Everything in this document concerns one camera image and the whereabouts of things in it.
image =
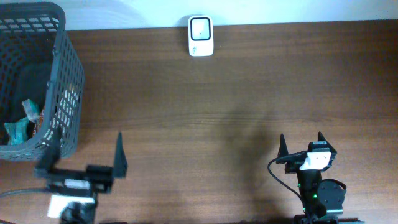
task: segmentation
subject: white wall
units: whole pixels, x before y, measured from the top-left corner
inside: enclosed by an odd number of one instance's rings
[[[37,0],[0,0],[38,2]],[[214,25],[398,19],[397,0],[52,0],[67,30],[186,26],[207,14]]]

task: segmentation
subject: button on white device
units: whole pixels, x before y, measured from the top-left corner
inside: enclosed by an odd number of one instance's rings
[[[208,16],[192,16],[188,20],[188,44],[191,56],[213,54],[213,21]]]

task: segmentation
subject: basket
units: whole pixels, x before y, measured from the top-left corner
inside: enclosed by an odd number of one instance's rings
[[[0,159],[39,159],[59,129],[61,155],[72,155],[84,82],[61,7],[49,2],[0,5]],[[26,99],[43,108],[43,123],[26,142],[8,146],[4,123],[25,117],[21,102]]]

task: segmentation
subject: wood grain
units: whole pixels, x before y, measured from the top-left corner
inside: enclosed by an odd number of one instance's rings
[[[398,222],[398,22],[215,27],[193,58],[185,28],[70,32],[85,68],[78,151],[59,167],[111,165],[127,178],[99,196],[96,221],[227,223],[293,217],[294,194],[266,171],[284,133],[292,152],[317,131],[338,151],[324,177],[348,186],[343,217]],[[0,161],[1,191],[43,185],[34,162]],[[294,175],[275,173],[291,186]],[[1,200],[15,223],[46,218],[49,195]]]

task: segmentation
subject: background wall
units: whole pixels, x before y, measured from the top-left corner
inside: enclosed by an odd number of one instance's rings
[[[39,2],[37,0],[0,0]],[[186,26],[207,14],[214,25],[398,19],[397,0],[52,0],[67,30]]]

